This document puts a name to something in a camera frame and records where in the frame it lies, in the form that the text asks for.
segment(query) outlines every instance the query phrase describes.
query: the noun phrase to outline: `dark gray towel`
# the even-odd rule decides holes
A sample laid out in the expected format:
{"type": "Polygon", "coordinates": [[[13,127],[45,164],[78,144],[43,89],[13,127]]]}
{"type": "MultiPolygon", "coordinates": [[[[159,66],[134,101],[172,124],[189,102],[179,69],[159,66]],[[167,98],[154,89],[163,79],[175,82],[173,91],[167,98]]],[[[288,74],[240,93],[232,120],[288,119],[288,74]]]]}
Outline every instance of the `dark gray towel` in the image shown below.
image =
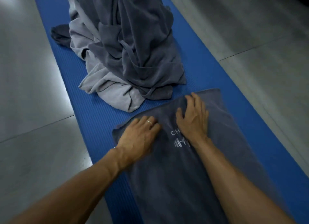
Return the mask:
{"type": "Polygon", "coordinates": [[[56,27],[52,27],[50,35],[57,44],[71,49],[71,36],[69,30],[70,28],[68,24],[61,24],[56,27]]]}
{"type": "MultiPolygon", "coordinates": [[[[209,110],[208,135],[214,145],[250,181],[287,211],[273,183],[227,112],[220,90],[205,90],[198,95],[209,110]]],[[[152,153],[128,169],[130,187],[145,224],[228,224],[203,163],[177,128],[176,109],[181,107],[184,113],[186,105],[186,99],[181,97],[135,116],[154,116],[163,129],[154,142],[152,153]]],[[[130,122],[113,131],[116,143],[130,122]]]]}
{"type": "Polygon", "coordinates": [[[99,31],[89,49],[148,99],[168,99],[186,82],[172,36],[173,15],[161,0],[77,0],[99,31]]]}

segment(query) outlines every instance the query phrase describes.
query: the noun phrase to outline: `hand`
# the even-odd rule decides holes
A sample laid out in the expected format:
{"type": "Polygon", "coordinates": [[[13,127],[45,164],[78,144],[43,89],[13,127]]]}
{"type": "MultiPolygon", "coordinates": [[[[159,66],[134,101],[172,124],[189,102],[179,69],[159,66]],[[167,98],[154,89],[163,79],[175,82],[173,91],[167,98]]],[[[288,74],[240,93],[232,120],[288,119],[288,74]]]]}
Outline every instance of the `hand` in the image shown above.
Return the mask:
{"type": "Polygon", "coordinates": [[[116,148],[122,149],[130,163],[134,163],[151,150],[161,126],[154,117],[134,119],[123,132],[116,148]]]}
{"type": "Polygon", "coordinates": [[[208,130],[208,111],[205,103],[201,98],[191,93],[191,96],[186,95],[187,109],[183,118],[181,108],[177,109],[176,122],[181,133],[190,141],[193,146],[196,146],[200,140],[207,139],[208,130]]]}

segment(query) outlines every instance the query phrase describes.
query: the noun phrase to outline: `ring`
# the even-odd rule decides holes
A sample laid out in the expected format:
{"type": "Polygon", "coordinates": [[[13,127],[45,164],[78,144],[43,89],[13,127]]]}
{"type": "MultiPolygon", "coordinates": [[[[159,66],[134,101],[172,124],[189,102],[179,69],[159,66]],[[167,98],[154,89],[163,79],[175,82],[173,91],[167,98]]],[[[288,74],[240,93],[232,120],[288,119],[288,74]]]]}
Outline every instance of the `ring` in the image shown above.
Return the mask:
{"type": "MultiPolygon", "coordinates": [[[[148,120],[147,120],[148,121],[148,120]]],[[[152,126],[153,126],[153,124],[150,122],[150,121],[148,121],[152,126]]]]}

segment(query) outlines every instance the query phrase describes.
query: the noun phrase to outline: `gray cloth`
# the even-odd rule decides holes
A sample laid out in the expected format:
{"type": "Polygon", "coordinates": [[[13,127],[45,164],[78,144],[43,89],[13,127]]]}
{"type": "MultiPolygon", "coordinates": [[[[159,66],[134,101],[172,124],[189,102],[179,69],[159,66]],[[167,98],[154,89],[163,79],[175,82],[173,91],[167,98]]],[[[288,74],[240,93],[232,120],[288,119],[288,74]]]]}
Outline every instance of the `gray cloth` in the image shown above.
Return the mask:
{"type": "Polygon", "coordinates": [[[173,15],[161,0],[76,1],[100,36],[89,50],[143,97],[169,99],[172,84],[185,84],[173,15]]]}
{"type": "Polygon", "coordinates": [[[89,45],[99,41],[99,38],[96,37],[98,31],[78,6],[78,2],[68,1],[70,16],[76,17],[69,23],[72,39],[70,47],[86,62],[88,73],[80,83],[79,88],[88,94],[97,92],[100,98],[114,108],[126,112],[136,110],[145,98],[141,96],[137,88],[111,73],[88,49],[89,45]]]}
{"type": "MultiPolygon", "coordinates": [[[[287,210],[226,110],[220,90],[205,90],[198,95],[209,110],[208,135],[214,145],[251,182],[287,210]]],[[[127,170],[130,187],[145,224],[228,224],[203,163],[177,128],[176,109],[181,107],[184,113],[186,105],[186,99],[181,97],[135,116],[154,116],[163,129],[153,144],[151,154],[127,170]]],[[[116,143],[130,122],[113,130],[116,143]]]]}
{"type": "Polygon", "coordinates": [[[50,36],[57,44],[70,48],[71,37],[68,24],[60,24],[58,26],[52,27],[50,36]]]}

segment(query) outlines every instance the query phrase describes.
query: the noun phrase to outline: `blue yoga mat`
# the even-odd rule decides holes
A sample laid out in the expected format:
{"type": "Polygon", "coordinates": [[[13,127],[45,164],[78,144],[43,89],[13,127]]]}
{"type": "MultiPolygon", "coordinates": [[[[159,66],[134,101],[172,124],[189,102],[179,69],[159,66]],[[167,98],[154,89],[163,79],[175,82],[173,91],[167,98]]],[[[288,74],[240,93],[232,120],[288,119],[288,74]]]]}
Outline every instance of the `blue yoga mat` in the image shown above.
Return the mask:
{"type": "MultiPolygon", "coordinates": [[[[107,105],[96,94],[78,89],[86,76],[85,63],[70,49],[58,46],[50,37],[51,27],[70,21],[67,0],[35,0],[47,37],[71,100],[80,131],[93,163],[114,147],[112,129],[135,114],[166,101],[146,100],[129,114],[107,105]]],[[[209,88],[220,88],[227,109],[233,115],[254,153],[273,180],[296,222],[309,222],[309,179],[286,151],[247,99],[225,73],[209,50],[173,5],[163,0],[174,14],[173,34],[179,47],[187,85],[174,88],[172,98],[209,88]]],[[[125,174],[106,191],[105,199],[114,224],[143,223],[125,174]]]]}

